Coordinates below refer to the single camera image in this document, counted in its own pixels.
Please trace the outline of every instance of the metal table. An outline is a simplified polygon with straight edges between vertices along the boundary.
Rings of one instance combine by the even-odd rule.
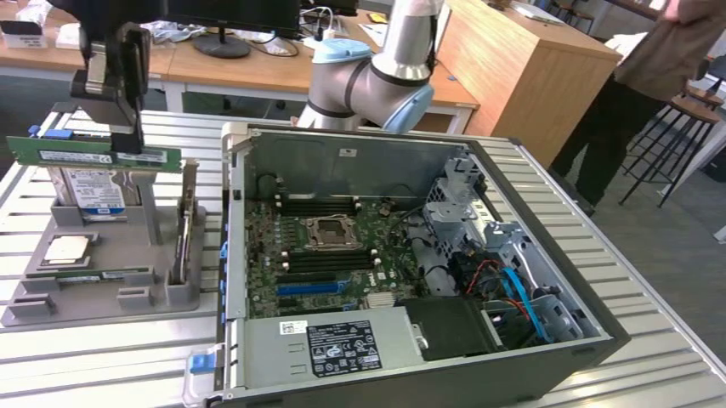
[[[181,406],[186,356],[211,346],[215,336],[221,129],[234,120],[170,112],[143,116],[147,143],[181,147],[185,157],[201,159],[198,197],[210,213],[201,308],[96,321],[95,326],[0,327],[0,406],[87,406],[100,401],[108,407]],[[79,130],[94,126],[83,113],[68,123]],[[724,363],[526,151],[505,139],[481,142],[633,336],[601,366],[518,406],[725,406]],[[181,174],[159,175],[158,204],[174,204],[181,183]],[[55,195],[42,168],[15,165],[0,183],[0,309],[50,221]],[[488,195],[505,220],[513,218],[496,191]]]

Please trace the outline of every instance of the black pants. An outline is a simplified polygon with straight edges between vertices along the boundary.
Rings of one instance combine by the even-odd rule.
[[[553,169],[565,177],[576,157],[588,147],[576,187],[593,206],[605,196],[605,189],[624,164],[628,144],[665,105],[616,82],[613,77],[602,87],[553,161]]]

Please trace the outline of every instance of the blue latch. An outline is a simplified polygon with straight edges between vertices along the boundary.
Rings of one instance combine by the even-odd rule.
[[[72,130],[51,129],[46,131],[43,137],[46,139],[68,140],[72,136]]]
[[[27,132],[31,133],[31,138],[38,138],[38,133],[42,131],[42,127],[38,125],[31,126]]]
[[[217,354],[195,354],[193,356],[193,367],[190,372],[193,374],[205,374],[207,372],[215,372]]]
[[[227,243],[229,243],[229,241],[226,241],[223,243],[223,247],[219,249],[219,258],[221,259],[227,259]]]

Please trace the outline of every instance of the sticker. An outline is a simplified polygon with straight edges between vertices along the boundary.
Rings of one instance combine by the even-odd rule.
[[[96,155],[94,153],[78,153],[74,151],[39,150],[43,160],[51,162],[82,162],[112,164],[110,155]]]
[[[310,326],[307,343],[317,377],[383,368],[370,320]]]
[[[341,157],[355,157],[359,155],[358,149],[341,149],[338,155]]]
[[[10,34],[4,35],[4,45],[7,48],[47,48],[48,43],[46,42],[44,36],[14,36]]]
[[[102,272],[103,279],[107,281],[122,281],[127,270],[112,270],[108,272]]]
[[[116,153],[116,158],[122,160],[134,160],[137,162],[167,162],[167,152],[163,150],[145,150],[141,155],[130,155],[129,153]]]
[[[98,276],[68,276],[67,278],[56,278],[58,283],[84,283],[98,282],[102,278]]]
[[[114,170],[67,170],[79,207],[87,213],[114,214],[125,211],[122,187],[114,183]]]
[[[281,334],[303,334],[307,328],[307,320],[281,321]]]

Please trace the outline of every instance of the green circuit board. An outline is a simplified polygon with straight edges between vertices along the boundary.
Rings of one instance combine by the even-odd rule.
[[[381,264],[374,269],[335,271],[337,281],[347,282],[341,294],[281,297],[277,295],[277,277],[289,273],[283,267],[282,252],[311,252],[313,249],[307,247],[307,221],[327,218],[285,217],[275,211],[273,203],[247,203],[247,299],[251,318],[362,309],[369,293],[393,292],[397,300],[427,293],[425,281],[417,279],[417,260],[411,248],[405,244],[399,227],[391,239],[387,239],[398,214],[383,217],[379,214],[382,202],[378,200],[362,201],[361,204],[358,214],[345,220],[351,224],[359,248],[374,248]],[[281,307],[278,302],[282,298],[294,299],[297,304]]]

